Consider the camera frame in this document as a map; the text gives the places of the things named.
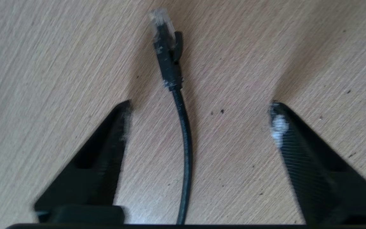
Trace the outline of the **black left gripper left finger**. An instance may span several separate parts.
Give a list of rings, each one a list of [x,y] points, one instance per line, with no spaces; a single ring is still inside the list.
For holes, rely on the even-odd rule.
[[[131,102],[116,105],[40,195],[40,223],[123,223],[114,206],[130,125]]]

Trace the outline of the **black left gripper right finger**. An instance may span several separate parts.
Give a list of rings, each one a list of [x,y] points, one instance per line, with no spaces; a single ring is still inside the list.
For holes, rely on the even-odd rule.
[[[366,179],[286,104],[273,101],[270,129],[308,225],[366,225]]]

